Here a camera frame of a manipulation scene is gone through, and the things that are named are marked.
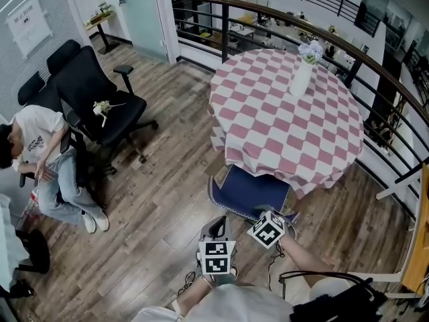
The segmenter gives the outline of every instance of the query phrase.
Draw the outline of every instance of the checkered tablecloth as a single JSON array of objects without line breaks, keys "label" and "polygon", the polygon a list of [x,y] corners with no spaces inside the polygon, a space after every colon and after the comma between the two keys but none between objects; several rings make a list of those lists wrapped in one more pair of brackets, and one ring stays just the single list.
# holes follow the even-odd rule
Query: checkered tablecloth
[{"label": "checkered tablecloth", "polygon": [[363,123],[344,84],[313,68],[306,94],[288,85],[301,57],[281,50],[237,54],[211,80],[211,140],[225,162],[286,181],[298,198],[330,188],[360,154]]}]

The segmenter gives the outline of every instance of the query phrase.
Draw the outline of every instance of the man's hand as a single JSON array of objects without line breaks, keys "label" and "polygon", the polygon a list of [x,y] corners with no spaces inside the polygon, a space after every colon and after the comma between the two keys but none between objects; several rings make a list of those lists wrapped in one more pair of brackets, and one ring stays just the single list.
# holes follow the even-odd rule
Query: man's hand
[{"label": "man's hand", "polygon": [[36,171],[34,172],[35,178],[38,180],[52,181],[56,175],[48,167],[46,167],[46,159],[41,158],[36,165]]}]

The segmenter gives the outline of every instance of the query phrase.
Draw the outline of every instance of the wooden floor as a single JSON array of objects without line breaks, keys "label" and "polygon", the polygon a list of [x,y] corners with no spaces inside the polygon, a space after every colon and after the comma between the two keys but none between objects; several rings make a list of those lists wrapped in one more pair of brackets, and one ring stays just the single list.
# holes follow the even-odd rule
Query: wooden floor
[{"label": "wooden floor", "polygon": [[[100,47],[96,39],[95,48]],[[138,55],[128,45],[100,59],[120,89],[124,85],[113,67],[134,66],[131,84],[147,101],[143,118],[156,118],[160,128],[134,134],[145,148],[145,164],[124,143],[113,162],[118,173],[99,183],[111,222],[108,232],[89,235],[44,217],[31,223],[48,240],[52,268],[47,275],[23,274],[37,295],[13,302],[22,321],[30,314],[46,322],[127,322],[143,307],[167,304],[195,266],[201,227],[224,213],[206,193],[206,172],[221,168],[209,138],[212,74],[187,62],[170,66]],[[221,168],[217,179],[224,175]],[[335,270],[396,271],[410,242],[410,219],[391,197],[376,201],[380,190],[354,164],[329,190],[316,189],[300,201],[291,192],[286,208],[302,214],[298,241]],[[245,235],[248,225],[242,219],[230,218],[241,280],[267,286],[267,265],[275,250],[267,251]],[[292,269],[288,257],[276,260],[274,291],[281,293],[278,274]],[[288,284],[288,298],[294,300],[302,290],[301,284]],[[392,321],[398,309],[402,307],[389,303],[384,321]],[[398,321],[417,318],[409,311]]]}]

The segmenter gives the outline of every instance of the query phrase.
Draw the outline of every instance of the office chair headrest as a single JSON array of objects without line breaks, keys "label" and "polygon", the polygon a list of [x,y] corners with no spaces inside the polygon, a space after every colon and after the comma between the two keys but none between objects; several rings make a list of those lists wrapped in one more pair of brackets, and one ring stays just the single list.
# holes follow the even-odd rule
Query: office chair headrest
[{"label": "office chair headrest", "polygon": [[61,47],[59,47],[51,56],[46,60],[48,70],[51,75],[60,72],[70,59],[76,55],[80,50],[80,44],[75,40],[68,40]]},{"label": "office chair headrest", "polygon": [[39,93],[45,82],[40,77],[39,72],[36,72],[18,91],[18,103],[24,106]]}]

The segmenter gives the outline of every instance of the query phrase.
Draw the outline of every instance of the blue chair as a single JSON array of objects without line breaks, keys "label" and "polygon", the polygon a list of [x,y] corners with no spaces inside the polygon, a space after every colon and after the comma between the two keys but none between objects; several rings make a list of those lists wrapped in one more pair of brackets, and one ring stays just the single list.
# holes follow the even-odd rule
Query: blue chair
[{"label": "blue chair", "polygon": [[[289,184],[265,174],[253,176],[241,168],[231,165],[228,174],[219,188],[211,176],[208,180],[208,196],[217,206],[255,223],[263,210],[255,209],[269,205],[280,213],[288,197]],[[293,223],[299,213],[287,216]]]}]

